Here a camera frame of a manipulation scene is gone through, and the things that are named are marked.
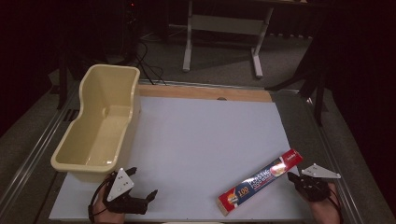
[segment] white table surface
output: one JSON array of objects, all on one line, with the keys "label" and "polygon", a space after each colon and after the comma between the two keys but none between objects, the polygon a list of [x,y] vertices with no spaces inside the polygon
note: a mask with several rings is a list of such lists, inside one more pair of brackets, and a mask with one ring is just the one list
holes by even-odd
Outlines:
[{"label": "white table surface", "polygon": [[[309,208],[282,175],[224,217],[221,193],[290,149],[274,103],[141,97],[129,167],[131,196],[157,189],[141,221],[264,221],[311,218]],[[50,219],[87,220],[100,183],[68,174]]]}]

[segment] beige plastic bin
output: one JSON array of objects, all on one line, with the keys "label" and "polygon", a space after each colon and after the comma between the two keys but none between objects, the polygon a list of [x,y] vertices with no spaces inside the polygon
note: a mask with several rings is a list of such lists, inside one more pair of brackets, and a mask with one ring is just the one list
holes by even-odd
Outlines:
[{"label": "beige plastic bin", "polygon": [[97,64],[79,86],[80,111],[51,158],[61,172],[106,175],[129,158],[139,113],[134,67]]}]

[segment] dark background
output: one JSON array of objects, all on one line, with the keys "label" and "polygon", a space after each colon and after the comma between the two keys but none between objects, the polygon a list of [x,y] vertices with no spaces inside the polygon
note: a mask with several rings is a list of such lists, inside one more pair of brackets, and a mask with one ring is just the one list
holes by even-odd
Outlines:
[{"label": "dark background", "polygon": [[[47,75],[58,67],[60,43],[64,41],[62,36],[75,34],[69,29],[79,28],[82,33],[88,29],[88,33],[76,37],[76,45],[78,42],[90,43],[84,46],[85,53],[98,58],[103,57],[105,50],[104,39],[99,41],[97,36],[103,29],[115,29],[112,30],[113,36],[106,36],[106,49],[122,52],[121,28],[112,26],[112,21],[121,24],[122,10],[118,11],[119,7],[112,10],[115,13],[106,15],[110,18],[106,26],[98,27],[95,22],[101,18],[94,18],[92,8],[86,5],[89,1],[69,2],[71,5],[65,4],[65,1],[19,0],[7,1],[2,5],[0,136],[51,88]],[[148,24],[157,26],[160,33],[166,33],[164,25],[168,22],[184,21],[187,15],[186,2],[183,1],[164,4],[164,1],[151,0],[148,3],[142,7],[142,18],[146,18]],[[167,7],[171,13],[162,14]],[[361,154],[395,214],[396,194],[392,190],[396,189],[396,153],[392,140],[396,133],[393,100],[396,4],[359,1],[347,8],[332,10],[319,30],[318,18],[322,14],[312,16],[306,9],[301,9],[298,13],[303,14],[304,22],[312,23],[312,26],[307,30],[304,29],[306,25],[290,29],[298,26],[291,26],[295,21],[290,18],[290,13],[297,13],[297,9],[284,10],[283,15],[274,15],[270,33],[287,33],[285,37],[293,33],[305,36],[314,35],[313,32],[317,34],[299,71],[312,67],[330,68],[326,86],[332,90]],[[145,16],[152,12],[158,12],[155,14],[157,20]]]}]

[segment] red and blue packaging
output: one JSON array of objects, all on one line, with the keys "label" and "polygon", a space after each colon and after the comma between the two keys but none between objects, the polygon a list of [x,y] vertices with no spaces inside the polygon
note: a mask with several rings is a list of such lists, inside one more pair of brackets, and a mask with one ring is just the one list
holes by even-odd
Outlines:
[{"label": "red and blue packaging", "polygon": [[247,201],[267,185],[271,184],[302,160],[303,157],[295,149],[290,149],[282,156],[260,169],[256,174],[251,175],[235,187],[227,190],[217,199],[217,204],[221,213],[227,216],[236,207]]}]

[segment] gray floor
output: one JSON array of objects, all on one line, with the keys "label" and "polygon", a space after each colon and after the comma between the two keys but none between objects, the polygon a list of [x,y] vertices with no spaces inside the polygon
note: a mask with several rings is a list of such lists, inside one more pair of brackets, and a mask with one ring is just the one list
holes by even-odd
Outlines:
[{"label": "gray floor", "polygon": [[[264,77],[257,79],[250,60],[250,47],[254,45],[254,38],[236,36],[235,39],[239,38],[239,40],[231,43],[225,41],[226,38],[220,37],[218,41],[214,42],[213,36],[210,34],[194,34],[191,70],[189,73],[184,73],[181,68],[186,42],[185,32],[183,30],[174,32],[175,34],[169,38],[167,43],[158,40],[155,35],[143,37],[144,43],[148,46],[145,62],[153,66],[152,69],[157,74],[160,69],[154,66],[161,67],[163,70],[162,79],[168,83],[177,81],[249,88],[271,86],[293,75],[310,43],[309,39],[301,38],[289,40],[274,36],[265,38],[260,54]],[[143,55],[144,51],[144,46],[139,45],[139,55]],[[158,79],[151,72],[149,72],[149,76],[152,79]],[[73,90],[78,84],[77,82],[70,83],[70,90]],[[298,90],[301,84],[301,82],[293,84],[288,89]],[[54,118],[65,116],[62,111],[56,110],[57,100],[57,95],[45,94],[0,139],[0,151],[3,154],[0,158],[0,192],[6,192],[14,174],[23,165],[31,151],[37,150],[41,157],[34,164],[34,171],[28,174],[25,183],[22,183],[24,188],[20,192],[15,192],[15,196],[12,197],[15,201],[10,203],[9,209],[2,210],[5,211],[3,215],[7,214],[2,217],[3,219],[0,219],[2,223],[58,223],[58,221],[48,220],[48,216],[56,194],[62,185],[64,174],[57,173],[52,169],[50,166],[52,151],[46,150],[46,148],[55,148],[56,143],[62,137],[52,130],[46,129],[50,123],[54,122]],[[331,147],[337,163],[342,164],[340,171],[348,181],[347,184],[353,194],[354,203],[362,211],[360,213],[362,220],[364,223],[396,223],[365,166],[364,159],[332,100],[330,91],[325,92],[324,103],[323,128],[320,128],[319,131],[324,133],[325,139],[329,140],[327,144]],[[294,101],[288,105],[278,106],[281,111],[292,114],[291,106],[294,106],[292,104]],[[78,109],[78,105],[74,105],[74,103],[67,107]],[[68,122],[61,122],[57,129],[65,129],[67,125]],[[294,126],[286,125],[285,129],[287,132],[293,133],[288,136],[291,145],[311,144],[309,139],[304,139],[304,133],[296,130]],[[40,139],[43,133],[46,136],[52,136],[50,141]],[[41,151],[37,149],[40,144],[46,145]]]}]

